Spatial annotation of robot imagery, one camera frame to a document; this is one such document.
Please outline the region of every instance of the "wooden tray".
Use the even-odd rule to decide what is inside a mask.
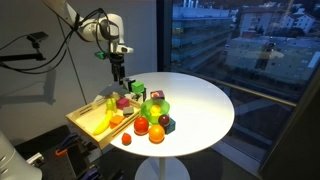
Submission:
[[[87,104],[66,115],[68,121],[77,127],[77,129],[85,135],[89,141],[100,149],[106,147],[115,137],[122,133],[137,117],[140,116],[140,104],[129,99],[130,106],[134,108],[134,113],[125,118],[114,129],[110,127],[99,135],[93,135],[93,131],[98,127],[106,116],[106,100],[108,98],[120,99],[118,93],[112,93],[97,101]],[[122,110],[118,109],[114,115],[123,115]]]

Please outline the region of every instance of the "banana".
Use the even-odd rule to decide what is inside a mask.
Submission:
[[[93,131],[93,135],[99,135],[108,129],[110,125],[110,120],[113,117],[113,110],[107,110],[107,115],[103,119],[103,121],[99,124],[99,126]]]

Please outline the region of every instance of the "city view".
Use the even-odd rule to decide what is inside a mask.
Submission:
[[[319,18],[318,0],[174,0],[171,67],[289,102],[219,86],[235,107],[229,135],[261,161],[318,68]]]

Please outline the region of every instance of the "gray floor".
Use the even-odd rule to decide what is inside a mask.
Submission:
[[[258,180],[212,148],[177,158],[186,166],[191,180]],[[124,180],[133,180],[137,169],[145,159],[146,157],[113,148],[102,155],[96,164],[107,179],[122,169]]]

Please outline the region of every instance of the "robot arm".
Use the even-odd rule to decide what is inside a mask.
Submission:
[[[109,41],[110,53],[132,53],[133,49],[126,47],[123,40],[122,18],[116,14],[97,19],[84,19],[66,0],[43,0],[43,2],[85,41]]]

